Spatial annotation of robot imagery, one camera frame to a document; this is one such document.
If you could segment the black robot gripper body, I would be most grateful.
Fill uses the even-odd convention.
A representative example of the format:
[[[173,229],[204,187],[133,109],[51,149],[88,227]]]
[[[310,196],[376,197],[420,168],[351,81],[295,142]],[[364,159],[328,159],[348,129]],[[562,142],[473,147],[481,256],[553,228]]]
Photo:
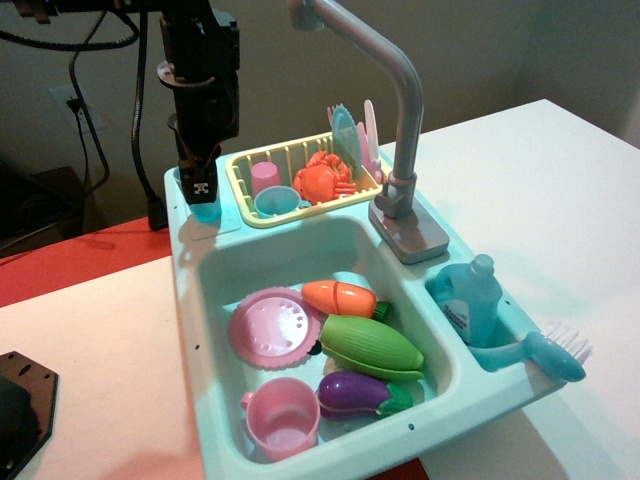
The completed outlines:
[[[168,1],[160,27],[165,65],[158,75],[173,91],[174,131],[191,162],[210,164],[239,132],[237,21],[208,1]]]

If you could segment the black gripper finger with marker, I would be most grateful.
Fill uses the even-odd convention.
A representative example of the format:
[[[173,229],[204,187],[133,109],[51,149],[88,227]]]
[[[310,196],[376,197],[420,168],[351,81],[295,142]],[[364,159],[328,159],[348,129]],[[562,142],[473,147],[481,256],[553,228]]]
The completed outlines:
[[[179,178],[186,203],[214,203],[218,193],[218,176],[214,160],[183,159],[178,163]]]

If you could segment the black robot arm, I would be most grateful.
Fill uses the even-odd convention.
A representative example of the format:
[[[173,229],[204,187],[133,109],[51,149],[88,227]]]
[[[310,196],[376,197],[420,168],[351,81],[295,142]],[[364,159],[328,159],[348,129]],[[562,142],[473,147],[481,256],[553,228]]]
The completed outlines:
[[[46,24],[59,14],[111,12],[124,23],[137,13],[131,36],[113,42],[62,44],[32,40],[3,33],[2,39],[52,51],[101,51],[123,48],[137,42],[138,73],[132,119],[131,142],[134,163],[145,194],[157,202],[141,166],[139,133],[146,65],[148,15],[160,13],[165,52],[157,67],[161,84],[174,97],[175,113],[168,126],[173,130],[179,154],[179,180],[189,205],[213,204],[218,196],[216,161],[223,141],[239,132],[240,34],[236,20],[215,10],[207,1],[17,1],[18,13]]]

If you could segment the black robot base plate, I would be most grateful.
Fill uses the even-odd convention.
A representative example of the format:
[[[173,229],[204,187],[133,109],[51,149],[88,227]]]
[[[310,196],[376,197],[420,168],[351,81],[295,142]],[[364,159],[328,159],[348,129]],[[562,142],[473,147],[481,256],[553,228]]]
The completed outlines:
[[[1,355],[1,478],[15,479],[52,435],[59,375],[25,355]]]

